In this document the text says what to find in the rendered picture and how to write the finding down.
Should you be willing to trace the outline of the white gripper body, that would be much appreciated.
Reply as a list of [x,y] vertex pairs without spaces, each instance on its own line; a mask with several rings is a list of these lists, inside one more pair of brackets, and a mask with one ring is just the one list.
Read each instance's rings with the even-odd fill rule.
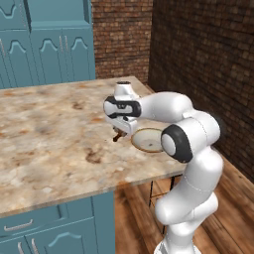
[[124,120],[121,116],[117,118],[105,117],[105,120],[113,126],[116,131],[122,131],[126,135],[133,135],[138,128],[136,120]]

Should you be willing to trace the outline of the brown raw meat piece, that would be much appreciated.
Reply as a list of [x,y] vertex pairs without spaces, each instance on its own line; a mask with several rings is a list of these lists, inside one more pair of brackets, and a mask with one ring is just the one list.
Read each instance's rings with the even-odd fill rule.
[[119,130],[117,131],[116,136],[113,137],[113,142],[117,142],[121,137],[125,137],[125,136],[127,136],[127,133]]

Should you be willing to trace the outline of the teal tall cabinet door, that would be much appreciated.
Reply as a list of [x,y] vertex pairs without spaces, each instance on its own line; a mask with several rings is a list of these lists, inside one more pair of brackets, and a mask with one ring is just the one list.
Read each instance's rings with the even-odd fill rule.
[[31,43],[40,84],[67,81],[64,53],[60,48],[62,30],[33,30]]
[[93,34],[90,28],[63,29],[67,35],[68,52],[65,51],[69,81],[95,79]]
[[11,87],[31,86],[37,82],[31,44],[27,31],[1,31],[6,58],[3,58]]

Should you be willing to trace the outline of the teal island cabinet body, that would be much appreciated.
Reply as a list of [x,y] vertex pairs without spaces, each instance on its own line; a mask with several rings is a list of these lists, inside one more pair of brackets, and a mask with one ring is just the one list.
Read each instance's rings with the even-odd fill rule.
[[26,235],[93,217],[97,254],[115,254],[114,198],[111,192],[63,202],[61,204],[66,205],[66,218],[38,227],[34,230],[24,231],[7,237],[0,237],[0,242],[22,237],[22,247],[25,254],[33,254],[26,240]]

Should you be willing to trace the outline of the teal island cabinet door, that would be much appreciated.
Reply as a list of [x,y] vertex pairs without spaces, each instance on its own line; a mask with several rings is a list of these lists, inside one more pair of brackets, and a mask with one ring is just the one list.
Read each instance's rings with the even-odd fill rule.
[[26,235],[35,254],[32,238],[40,254],[97,254],[93,217]]
[[18,250],[18,242],[23,242],[22,237],[5,240],[0,242],[0,254],[20,254]]

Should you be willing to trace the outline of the tan round plate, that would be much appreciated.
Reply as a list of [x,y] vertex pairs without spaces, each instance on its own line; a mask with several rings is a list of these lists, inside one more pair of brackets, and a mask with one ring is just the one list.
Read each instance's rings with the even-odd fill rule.
[[147,153],[160,153],[162,131],[157,128],[143,128],[137,130],[131,137],[132,145],[140,151]]

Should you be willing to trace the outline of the teal island drawer front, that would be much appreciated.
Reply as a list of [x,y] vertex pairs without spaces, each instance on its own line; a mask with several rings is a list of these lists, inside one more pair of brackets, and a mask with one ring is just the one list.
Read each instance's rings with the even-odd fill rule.
[[[67,216],[66,205],[58,204],[46,208],[41,208],[29,212],[20,213],[17,215],[0,218],[0,237],[7,237],[24,231],[34,230],[38,227],[45,226],[55,221],[64,219],[66,218],[66,216]],[[4,231],[4,225],[12,227],[23,223],[27,223],[31,219],[34,219],[34,222],[31,226],[15,231],[9,232]]]

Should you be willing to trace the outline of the black metal stool frame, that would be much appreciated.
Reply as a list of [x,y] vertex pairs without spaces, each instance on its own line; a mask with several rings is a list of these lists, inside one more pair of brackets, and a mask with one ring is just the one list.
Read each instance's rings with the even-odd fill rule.
[[[171,177],[171,184],[170,184],[169,191],[171,191],[173,189],[174,185],[175,185],[175,178],[176,177]],[[149,207],[151,207],[151,205],[154,205],[153,202],[152,202],[152,199],[154,197],[166,194],[166,192],[163,192],[163,193],[160,193],[160,194],[153,195],[153,185],[154,185],[154,181],[151,181],[150,194],[149,194]],[[163,226],[163,234],[165,233],[165,228],[166,228],[166,226]]]

